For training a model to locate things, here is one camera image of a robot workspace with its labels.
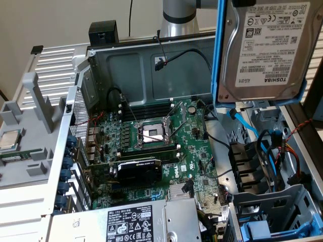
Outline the hard disk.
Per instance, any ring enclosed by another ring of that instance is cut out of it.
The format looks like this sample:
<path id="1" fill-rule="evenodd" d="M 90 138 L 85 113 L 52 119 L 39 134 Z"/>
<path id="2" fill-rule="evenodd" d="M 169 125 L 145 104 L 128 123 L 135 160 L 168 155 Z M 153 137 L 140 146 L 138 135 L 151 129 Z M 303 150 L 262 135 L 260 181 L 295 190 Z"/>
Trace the hard disk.
<path id="1" fill-rule="evenodd" d="M 226 3 L 224 34 L 214 42 L 214 106 L 299 102 L 323 25 L 323 0 L 257 0 L 239 8 Z"/>

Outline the metal disk bay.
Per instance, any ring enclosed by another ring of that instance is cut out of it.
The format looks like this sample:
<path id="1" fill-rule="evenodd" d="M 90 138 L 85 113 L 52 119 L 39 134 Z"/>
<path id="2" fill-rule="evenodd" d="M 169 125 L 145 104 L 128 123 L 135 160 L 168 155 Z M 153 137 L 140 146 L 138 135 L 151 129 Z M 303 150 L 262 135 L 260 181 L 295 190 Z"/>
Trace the metal disk bay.
<path id="1" fill-rule="evenodd" d="M 225 242 L 243 242 L 240 227 L 256 221 L 266 221 L 271 233 L 298 229 L 306 222 L 314 222 L 322 228 L 321 235 L 285 241 L 323 242 L 323 217 L 303 185 L 261 195 L 239 193 L 233 196 L 229 209 Z"/>

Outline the empty blue disk carrier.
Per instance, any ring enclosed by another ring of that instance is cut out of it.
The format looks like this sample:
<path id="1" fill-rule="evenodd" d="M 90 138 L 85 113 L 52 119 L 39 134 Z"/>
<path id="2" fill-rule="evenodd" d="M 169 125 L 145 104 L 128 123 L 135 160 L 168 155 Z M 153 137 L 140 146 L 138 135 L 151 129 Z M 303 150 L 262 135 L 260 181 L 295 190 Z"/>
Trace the empty blue disk carrier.
<path id="1" fill-rule="evenodd" d="M 316 223 L 306 222 L 298 229 L 271 233 L 266 221 L 244 223 L 241 227 L 243 242 L 278 242 L 321 235 L 322 228 Z"/>

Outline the metal socket cover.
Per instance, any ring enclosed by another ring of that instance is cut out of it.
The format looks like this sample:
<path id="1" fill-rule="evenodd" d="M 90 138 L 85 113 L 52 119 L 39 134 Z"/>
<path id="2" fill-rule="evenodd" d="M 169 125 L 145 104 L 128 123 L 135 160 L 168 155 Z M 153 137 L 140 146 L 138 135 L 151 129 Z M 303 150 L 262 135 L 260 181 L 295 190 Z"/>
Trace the metal socket cover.
<path id="1" fill-rule="evenodd" d="M 186 108 L 183 104 L 183 101 L 178 102 L 177 104 L 172 107 L 171 111 L 162 118 L 163 122 L 166 124 L 168 121 L 170 121 L 170 116 L 173 114 L 178 108 L 180 108 L 181 115 L 182 115 L 182 124 L 186 123 Z"/>

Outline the open metal PC case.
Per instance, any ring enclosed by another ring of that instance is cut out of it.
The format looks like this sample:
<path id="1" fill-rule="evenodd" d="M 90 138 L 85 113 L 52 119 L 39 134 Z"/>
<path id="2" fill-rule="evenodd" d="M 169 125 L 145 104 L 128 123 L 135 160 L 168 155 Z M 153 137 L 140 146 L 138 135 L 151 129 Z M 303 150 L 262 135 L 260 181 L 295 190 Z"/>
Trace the open metal PC case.
<path id="1" fill-rule="evenodd" d="M 211 149 L 217 159 L 217 171 L 228 170 L 219 180 L 230 195 L 228 208 L 233 196 L 240 193 L 229 160 L 230 144 L 255 142 L 269 187 L 265 194 L 303 185 L 323 217 L 323 177 L 302 141 L 303 132 L 311 129 L 311 120 L 305 116 L 301 104 L 278 106 L 285 122 L 277 129 L 264 130 L 257 130 L 244 119 L 240 110 L 243 102 L 238 102 L 234 108 L 213 106 L 209 88 L 212 51 L 213 35 L 210 33 L 166 39 L 155 36 L 88 48 L 88 59 L 77 72 L 75 85 L 68 94 L 53 160 L 58 170 L 57 188 L 63 158 L 71 157 L 74 161 L 70 168 L 72 176 L 67 181 L 70 189 L 64 195 L 67 204 L 63 209 L 55 209 L 54 200 L 41 242 L 48 242 L 54 216 L 98 210 L 92 208 L 93 194 L 84 171 L 90 164 L 88 131 L 97 114 L 118 111 L 120 105 L 127 107 L 120 99 L 121 93 L 130 106 L 192 98 L 202 100 L 205 107 L 210 108 L 215 120 L 206 122 L 206 131 L 214 140 Z M 77 138 L 76 147 L 66 145 L 68 135 Z M 225 242 L 227 220 L 224 224 L 212 222 L 208 216 L 198 215 L 197 206 L 196 209 L 201 242 Z"/>

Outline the black box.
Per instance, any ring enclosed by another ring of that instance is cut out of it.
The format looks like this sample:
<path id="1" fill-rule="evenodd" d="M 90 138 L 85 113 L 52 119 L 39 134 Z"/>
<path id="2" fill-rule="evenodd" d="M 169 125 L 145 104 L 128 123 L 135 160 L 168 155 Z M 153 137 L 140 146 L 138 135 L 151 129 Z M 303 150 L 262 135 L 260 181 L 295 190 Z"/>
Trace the black box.
<path id="1" fill-rule="evenodd" d="M 119 36 L 116 20 L 92 22 L 88 30 L 88 36 L 91 46 L 118 43 Z"/>

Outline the thin metal locking lever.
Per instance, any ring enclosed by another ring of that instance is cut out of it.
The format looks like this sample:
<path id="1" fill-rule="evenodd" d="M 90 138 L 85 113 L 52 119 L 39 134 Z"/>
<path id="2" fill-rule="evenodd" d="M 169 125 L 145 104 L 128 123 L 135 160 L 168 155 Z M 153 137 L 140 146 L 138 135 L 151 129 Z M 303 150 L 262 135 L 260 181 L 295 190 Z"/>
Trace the thin metal locking lever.
<path id="1" fill-rule="evenodd" d="M 136 118 L 136 116 L 135 116 L 129 102 L 127 101 L 127 99 L 126 99 L 126 97 L 125 97 L 125 95 L 123 93 L 120 94 L 120 99 L 126 103 L 126 105 L 127 105 L 128 109 L 129 109 L 129 111 L 131 112 L 134 120 L 136 121 L 136 123 L 138 123 L 138 120 L 137 120 L 137 118 Z"/>

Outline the black plastic shroud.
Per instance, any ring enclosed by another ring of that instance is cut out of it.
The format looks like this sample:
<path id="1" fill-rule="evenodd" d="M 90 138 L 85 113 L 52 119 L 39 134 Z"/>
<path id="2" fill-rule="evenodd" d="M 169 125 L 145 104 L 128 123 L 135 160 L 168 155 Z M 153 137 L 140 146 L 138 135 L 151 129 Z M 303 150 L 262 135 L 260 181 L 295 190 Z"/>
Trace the black plastic shroud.
<path id="1" fill-rule="evenodd" d="M 268 183 L 256 152 L 256 143 L 230 144 L 229 160 L 237 184 L 238 192 L 264 194 Z"/>

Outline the green motherboard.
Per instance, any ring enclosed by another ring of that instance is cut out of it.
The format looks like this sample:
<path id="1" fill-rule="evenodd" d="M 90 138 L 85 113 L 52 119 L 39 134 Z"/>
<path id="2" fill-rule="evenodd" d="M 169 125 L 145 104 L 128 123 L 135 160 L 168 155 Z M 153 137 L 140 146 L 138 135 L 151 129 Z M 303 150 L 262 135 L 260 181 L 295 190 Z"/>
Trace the green motherboard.
<path id="1" fill-rule="evenodd" d="M 198 215 L 208 216 L 215 223 L 224 224 L 228 217 L 230 195 L 220 185 L 220 178 L 228 170 L 217 171 L 217 159 L 211 147 L 214 140 L 206 131 L 206 122 L 215 120 L 210 108 L 202 100 L 192 98 L 168 101 L 171 108 L 183 101 L 186 108 L 186 123 L 182 124 L 182 115 L 178 108 L 170 116 L 172 136 L 177 146 L 177 159 L 162 161 L 162 180 L 151 185 L 120 186 L 95 185 L 87 177 L 93 194 L 93 209 L 103 209 L 139 202 L 169 200 L 170 185 L 185 184 L 188 179 L 194 182 L 194 199 Z M 196 113 L 191 115 L 188 107 L 194 106 Z M 119 106 L 118 111 L 97 114 L 87 137 L 87 155 L 89 166 L 102 163 L 120 162 L 122 151 L 139 150 L 136 144 L 136 131 L 139 122 L 156 119 L 147 118 L 123 121 L 122 114 L 128 109 Z"/>

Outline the black angled plug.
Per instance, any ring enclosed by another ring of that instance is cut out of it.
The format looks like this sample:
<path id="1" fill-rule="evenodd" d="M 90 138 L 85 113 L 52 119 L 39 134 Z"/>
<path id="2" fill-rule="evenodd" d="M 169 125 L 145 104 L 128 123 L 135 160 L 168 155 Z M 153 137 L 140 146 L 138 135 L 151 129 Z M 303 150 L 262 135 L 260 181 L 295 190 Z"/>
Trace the black angled plug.
<path id="1" fill-rule="evenodd" d="M 190 198 L 194 198 L 194 182 L 188 179 L 187 182 L 181 188 L 183 193 L 189 193 Z"/>

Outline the black graphics card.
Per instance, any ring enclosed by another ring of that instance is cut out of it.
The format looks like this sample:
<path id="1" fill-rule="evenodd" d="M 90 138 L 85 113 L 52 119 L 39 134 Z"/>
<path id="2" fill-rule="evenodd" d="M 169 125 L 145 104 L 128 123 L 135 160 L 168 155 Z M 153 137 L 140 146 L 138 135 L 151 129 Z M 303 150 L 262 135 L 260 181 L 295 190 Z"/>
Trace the black graphics card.
<path id="1" fill-rule="evenodd" d="M 151 185 L 163 177 L 162 161 L 155 158 L 95 164 L 84 171 L 95 185 Z"/>

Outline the silver heatsink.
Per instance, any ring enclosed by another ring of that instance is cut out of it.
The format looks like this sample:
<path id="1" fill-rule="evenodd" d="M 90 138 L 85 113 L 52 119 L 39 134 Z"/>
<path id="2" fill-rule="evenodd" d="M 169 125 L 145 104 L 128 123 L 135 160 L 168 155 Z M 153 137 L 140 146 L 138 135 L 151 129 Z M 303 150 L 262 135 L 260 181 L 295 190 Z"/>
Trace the silver heatsink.
<path id="1" fill-rule="evenodd" d="M 170 187 L 169 187 L 169 200 L 170 201 L 190 199 L 189 193 L 182 192 L 181 188 L 183 185 L 184 184 L 170 185 Z"/>

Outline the grey parts rack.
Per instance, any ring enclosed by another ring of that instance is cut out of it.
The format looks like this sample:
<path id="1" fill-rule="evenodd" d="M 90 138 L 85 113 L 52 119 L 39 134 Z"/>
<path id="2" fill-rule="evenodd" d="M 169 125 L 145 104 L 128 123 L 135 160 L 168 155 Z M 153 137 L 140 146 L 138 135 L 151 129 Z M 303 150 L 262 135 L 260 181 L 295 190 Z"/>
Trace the grey parts rack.
<path id="1" fill-rule="evenodd" d="M 6 131 L 20 130 L 14 148 L 0 150 L 0 154 L 42 149 L 31 153 L 31 159 L 4 162 L 0 160 L 0 190 L 35 185 L 48 180 L 53 155 L 64 114 L 66 100 L 61 98 L 53 106 L 49 97 L 41 94 L 36 72 L 25 73 L 22 84 L 31 95 L 35 106 L 21 108 L 17 101 L 6 101 L 0 109 L 3 123 L 0 138 Z"/>

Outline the grey power supply unit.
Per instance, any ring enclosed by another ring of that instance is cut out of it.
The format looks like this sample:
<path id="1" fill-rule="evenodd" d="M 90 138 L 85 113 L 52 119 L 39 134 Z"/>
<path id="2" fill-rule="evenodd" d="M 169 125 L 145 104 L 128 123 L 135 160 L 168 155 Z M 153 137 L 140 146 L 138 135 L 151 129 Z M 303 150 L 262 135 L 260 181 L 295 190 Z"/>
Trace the grey power supply unit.
<path id="1" fill-rule="evenodd" d="M 194 199 L 158 200 L 53 217 L 48 242 L 201 242 Z"/>

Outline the green RAM stick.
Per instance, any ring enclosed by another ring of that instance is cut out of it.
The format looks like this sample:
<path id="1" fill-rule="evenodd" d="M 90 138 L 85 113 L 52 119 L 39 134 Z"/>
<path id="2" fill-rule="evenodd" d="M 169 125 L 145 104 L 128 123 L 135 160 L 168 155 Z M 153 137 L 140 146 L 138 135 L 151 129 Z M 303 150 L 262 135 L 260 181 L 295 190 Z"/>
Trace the green RAM stick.
<path id="1" fill-rule="evenodd" d="M 30 154 L 33 152 L 39 152 L 39 151 L 42 151 L 42 149 L 32 149 L 27 151 L 15 151 L 11 153 L 4 153 L 4 154 L 0 154 L 0 160 L 4 162 L 12 162 L 12 161 L 31 159 Z"/>

